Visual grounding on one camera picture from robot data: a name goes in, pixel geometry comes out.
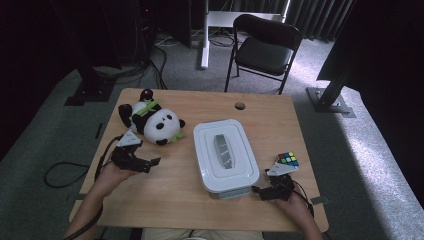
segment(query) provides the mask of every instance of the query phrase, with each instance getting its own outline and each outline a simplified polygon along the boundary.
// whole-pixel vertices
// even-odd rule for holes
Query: rubik's cube
[[[297,161],[293,152],[278,154],[275,160],[277,163],[286,164],[286,165],[295,166],[295,167],[299,166],[299,162]]]

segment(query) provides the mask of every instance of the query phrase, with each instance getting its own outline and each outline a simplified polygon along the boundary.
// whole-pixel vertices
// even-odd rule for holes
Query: chair backrest
[[[302,35],[292,25],[263,19],[251,14],[238,16],[233,23],[234,34],[243,30],[252,37],[269,44],[280,45],[296,51],[302,41]]]

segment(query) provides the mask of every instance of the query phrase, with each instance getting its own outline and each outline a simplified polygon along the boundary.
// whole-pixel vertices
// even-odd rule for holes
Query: gray carpet
[[[226,38],[214,38],[229,43]],[[164,42],[167,53],[163,80],[169,89],[218,91],[224,89],[230,48],[211,44],[209,68],[200,69],[201,47],[188,49]],[[317,113],[307,87],[326,87],[316,76],[331,50],[331,43],[304,40],[283,94],[292,97],[318,186],[325,205],[331,239],[424,239],[424,212],[401,174],[383,137],[361,101],[345,88],[342,96],[356,118]],[[164,61],[154,49],[158,68]],[[99,68],[114,73],[110,68]],[[230,83],[230,92],[276,94],[278,82],[248,73]],[[120,91],[127,87],[158,88],[149,67],[143,75],[120,78],[106,103],[64,106],[80,77],[76,71],[51,93],[19,140],[0,162],[0,239],[60,239],[78,196],[82,180],[66,188],[50,188],[43,175],[60,161],[89,165],[101,138],[96,137],[113,110]],[[84,168],[61,167],[49,180],[62,184]],[[107,239],[128,239],[129,229],[110,228]],[[302,239],[298,233],[265,233],[265,239]]]

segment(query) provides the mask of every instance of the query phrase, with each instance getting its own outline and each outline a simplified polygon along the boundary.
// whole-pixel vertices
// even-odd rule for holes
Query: chair seat
[[[292,53],[289,48],[248,37],[240,46],[235,62],[242,67],[280,76],[286,71]]]

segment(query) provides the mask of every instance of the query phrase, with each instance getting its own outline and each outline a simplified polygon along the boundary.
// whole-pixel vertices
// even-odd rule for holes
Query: panda face
[[[178,116],[169,109],[161,109],[153,114],[146,122],[144,136],[150,142],[167,140],[171,142],[172,137],[180,131],[180,120]]]

